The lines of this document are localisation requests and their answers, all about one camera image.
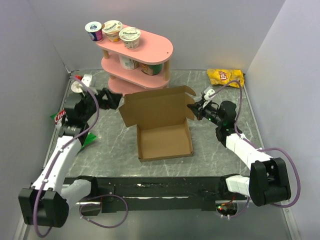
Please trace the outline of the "brown cardboard box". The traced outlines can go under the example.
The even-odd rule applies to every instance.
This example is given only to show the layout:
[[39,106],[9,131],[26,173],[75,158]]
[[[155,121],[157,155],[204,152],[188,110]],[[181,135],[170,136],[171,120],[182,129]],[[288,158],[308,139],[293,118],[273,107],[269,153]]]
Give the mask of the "brown cardboard box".
[[126,127],[136,126],[140,162],[190,157],[193,144],[188,108],[195,91],[186,86],[142,91],[124,96],[119,112]]

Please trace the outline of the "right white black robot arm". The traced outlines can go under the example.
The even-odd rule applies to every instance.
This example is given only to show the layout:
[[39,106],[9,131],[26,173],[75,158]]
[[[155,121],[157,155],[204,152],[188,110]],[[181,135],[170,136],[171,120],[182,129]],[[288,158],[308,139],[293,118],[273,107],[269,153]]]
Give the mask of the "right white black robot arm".
[[247,142],[245,135],[235,125],[236,107],[235,103],[228,100],[221,104],[205,104],[204,100],[188,104],[197,120],[205,118],[216,125],[217,140],[250,170],[249,176],[223,176],[218,187],[219,195],[228,200],[235,194],[241,194],[251,198],[258,207],[289,200],[291,187],[285,161],[258,151]]

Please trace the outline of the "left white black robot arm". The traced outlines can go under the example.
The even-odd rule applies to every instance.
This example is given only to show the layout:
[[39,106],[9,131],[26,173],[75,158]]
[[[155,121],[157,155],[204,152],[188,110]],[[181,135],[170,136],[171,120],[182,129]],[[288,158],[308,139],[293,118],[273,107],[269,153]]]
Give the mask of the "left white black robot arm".
[[93,176],[78,176],[63,188],[66,175],[76,155],[84,146],[91,130],[89,119],[99,110],[118,108],[122,94],[107,88],[96,93],[70,93],[64,104],[61,127],[55,149],[44,170],[18,196],[23,220],[27,225],[62,227],[69,210],[81,199],[94,201],[99,195],[98,180]]

